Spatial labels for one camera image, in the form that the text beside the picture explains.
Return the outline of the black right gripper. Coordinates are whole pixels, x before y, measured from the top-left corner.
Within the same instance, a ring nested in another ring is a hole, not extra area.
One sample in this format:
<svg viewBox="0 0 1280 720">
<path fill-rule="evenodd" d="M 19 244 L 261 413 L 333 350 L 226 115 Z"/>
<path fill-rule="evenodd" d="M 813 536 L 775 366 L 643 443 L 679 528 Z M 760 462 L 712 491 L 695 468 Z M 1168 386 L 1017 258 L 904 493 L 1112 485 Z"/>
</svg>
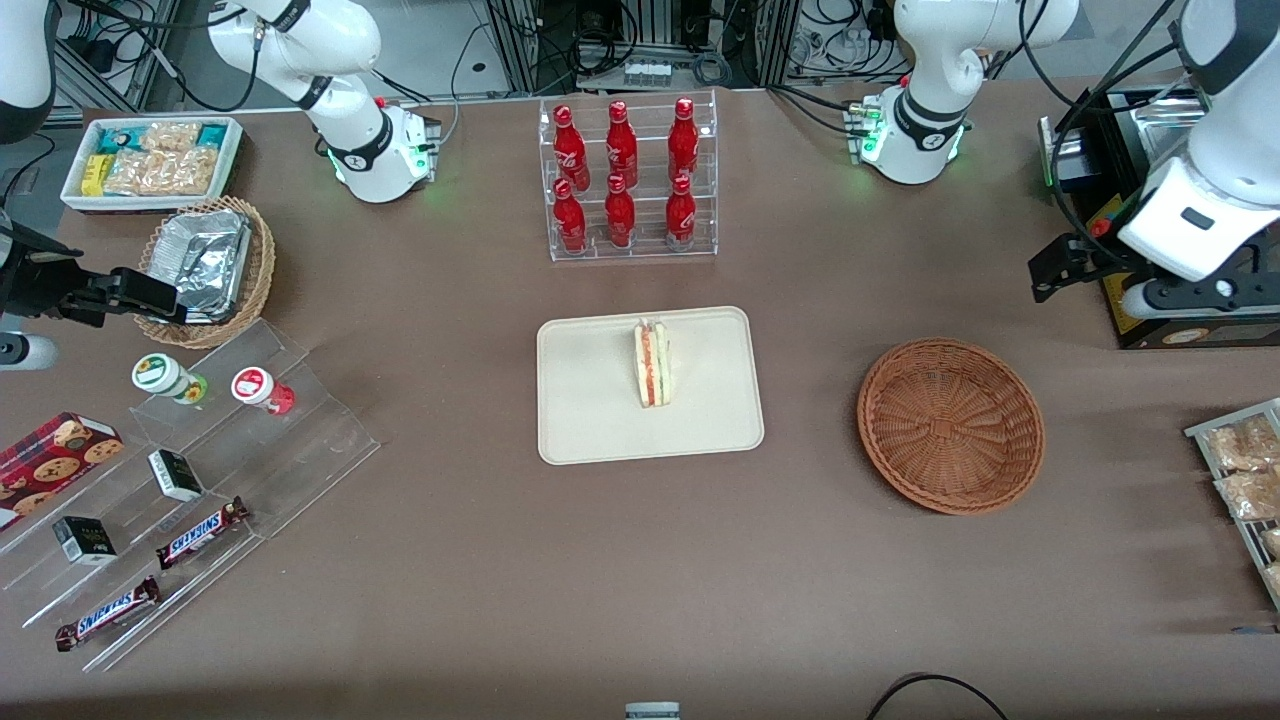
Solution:
<svg viewBox="0 0 1280 720">
<path fill-rule="evenodd" d="M 122 310 L 96 286 L 104 274 L 78 264 L 84 252 L 24 225 L 3 227 L 1 307 L 23 318 L 49 316 L 101 328 Z M 166 282 L 127 266 L 113 269 L 113 293 L 146 322 L 186 325 L 188 307 Z"/>
</svg>

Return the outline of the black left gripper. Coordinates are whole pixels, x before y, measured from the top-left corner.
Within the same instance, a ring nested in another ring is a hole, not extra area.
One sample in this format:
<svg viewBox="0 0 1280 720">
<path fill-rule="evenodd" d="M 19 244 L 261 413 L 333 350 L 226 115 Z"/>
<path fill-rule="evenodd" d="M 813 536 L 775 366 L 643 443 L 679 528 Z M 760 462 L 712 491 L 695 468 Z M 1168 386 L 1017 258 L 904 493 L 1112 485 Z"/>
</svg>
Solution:
<svg viewBox="0 0 1280 720">
<path fill-rule="evenodd" d="M 1055 293 L 1082 282 L 1137 273 L 1137 252 L 1117 234 L 1056 237 L 1029 260 L 1032 296 L 1047 302 Z"/>
</svg>

